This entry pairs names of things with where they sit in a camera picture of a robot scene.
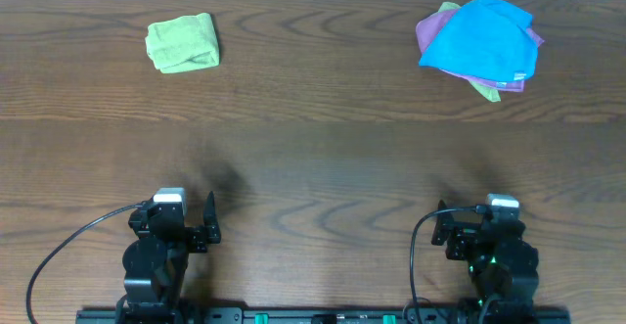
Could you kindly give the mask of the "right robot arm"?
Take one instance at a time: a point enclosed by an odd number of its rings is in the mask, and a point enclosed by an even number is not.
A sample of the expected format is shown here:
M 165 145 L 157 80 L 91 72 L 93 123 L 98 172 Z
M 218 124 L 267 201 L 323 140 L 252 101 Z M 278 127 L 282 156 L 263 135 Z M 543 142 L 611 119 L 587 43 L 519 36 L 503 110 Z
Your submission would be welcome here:
M 476 291 L 461 300 L 451 323 L 537 323 L 533 297 L 539 285 L 538 250 L 522 239 L 520 202 L 490 194 L 486 202 L 452 208 L 440 201 L 431 242 L 446 247 L 446 257 L 468 264 Z

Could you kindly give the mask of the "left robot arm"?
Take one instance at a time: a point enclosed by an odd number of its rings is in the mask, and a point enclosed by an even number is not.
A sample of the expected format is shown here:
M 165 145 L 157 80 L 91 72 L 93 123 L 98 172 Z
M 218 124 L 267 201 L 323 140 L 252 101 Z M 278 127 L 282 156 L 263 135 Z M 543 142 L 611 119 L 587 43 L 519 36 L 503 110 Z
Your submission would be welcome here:
M 180 296 L 189 255 L 221 242 L 214 194 L 206 198 L 201 225 L 186 226 L 186 214 L 182 187 L 159 189 L 131 213 L 128 225 L 138 240 L 122 257 L 126 295 L 115 306 L 115 323 L 204 321 L 202 310 Z

